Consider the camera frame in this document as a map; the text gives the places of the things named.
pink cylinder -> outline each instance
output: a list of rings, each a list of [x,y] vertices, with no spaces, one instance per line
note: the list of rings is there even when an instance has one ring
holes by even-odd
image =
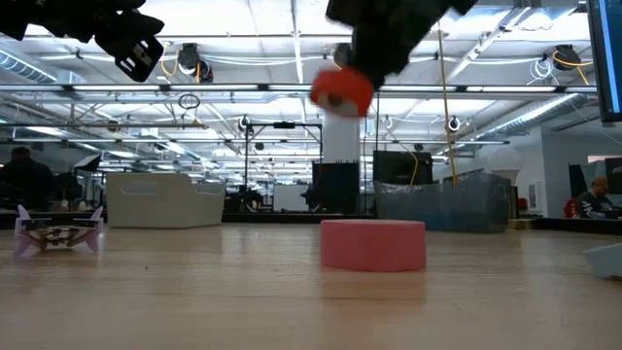
[[[426,267],[426,225],[393,220],[328,220],[321,224],[321,264],[356,271]]]

white column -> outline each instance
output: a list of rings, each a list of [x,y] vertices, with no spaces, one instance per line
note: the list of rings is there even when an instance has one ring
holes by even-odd
[[[324,163],[361,160],[361,119],[326,115]]]

monitor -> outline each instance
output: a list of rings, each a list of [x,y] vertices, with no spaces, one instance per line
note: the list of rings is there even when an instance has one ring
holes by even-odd
[[[622,1],[588,0],[603,122],[622,121]]]

person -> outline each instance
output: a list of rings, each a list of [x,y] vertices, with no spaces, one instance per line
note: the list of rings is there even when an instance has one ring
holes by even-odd
[[[579,217],[584,219],[605,219],[604,210],[611,209],[613,204],[606,197],[609,193],[607,179],[594,179],[592,188],[576,199]]]
[[[54,178],[50,169],[30,157],[30,150],[17,147],[11,151],[11,161],[0,169],[0,182],[21,190],[30,209],[46,210],[53,192]]]

yellow cable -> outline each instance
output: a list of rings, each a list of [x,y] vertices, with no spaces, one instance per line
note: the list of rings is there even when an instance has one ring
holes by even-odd
[[[557,58],[557,53],[559,52],[553,52],[553,59],[555,59],[556,61],[562,63],[562,64],[566,64],[567,66],[570,67],[585,67],[585,66],[589,66],[592,65],[592,63],[594,62],[586,62],[586,63],[570,63],[570,62],[566,62],[561,60],[560,58]]]
[[[412,172],[412,178],[410,178],[410,186],[415,183],[415,176],[417,176],[417,169],[419,168],[419,160],[417,159],[417,156],[415,156],[414,154],[412,156],[415,158],[415,171]]]
[[[397,141],[396,136],[383,122],[382,126],[384,126],[385,129],[387,129],[387,132],[389,132],[389,134],[391,135],[391,137],[393,137],[394,140]],[[417,159],[417,156],[415,156],[415,154],[413,154],[406,146],[404,146],[402,143],[399,143],[399,145],[415,159],[415,171],[412,172],[412,178],[410,178],[410,186],[412,186],[415,183],[415,177],[417,176],[417,170],[419,169],[419,160]]]
[[[443,83],[443,102],[445,104],[445,134],[447,135],[447,147],[449,150],[449,161],[451,163],[451,179],[454,186],[458,184],[458,174],[456,172],[456,162],[454,160],[454,149],[451,142],[451,134],[447,128],[449,125],[449,104],[447,101],[447,80],[445,79],[445,57],[443,53],[443,34],[438,23],[438,52],[440,54],[440,76]]]
[[[583,82],[585,83],[585,85],[590,85],[590,82],[587,81],[587,78],[585,77],[585,73],[583,73],[583,70],[581,69],[581,67],[576,67],[576,70],[579,71],[579,74],[581,75],[581,78],[583,79]]]
[[[166,48],[168,48],[168,45],[164,45],[164,51],[166,52]],[[173,73],[169,72],[168,70],[166,70],[166,67],[164,66],[164,60],[159,62],[160,67],[162,67],[162,72],[164,72],[164,74],[166,74],[169,77],[174,76],[177,73],[177,64],[178,64],[178,59],[179,59],[179,50],[177,50],[177,52],[175,52],[175,68],[173,68]]]
[[[553,59],[557,62],[560,62],[562,64],[565,64],[569,67],[576,67],[576,70],[579,72],[579,75],[581,76],[581,79],[583,79],[583,82],[585,83],[585,85],[590,85],[590,82],[588,82],[587,78],[585,77],[585,73],[583,73],[583,70],[581,69],[581,67],[586,67],[589,65],[592,65],[594,62],[586,62],[586,63],[570,63],[570,62],[566,62],[560,58],[557,57],[557,54],[559,52],[555,51],[553,52]]]

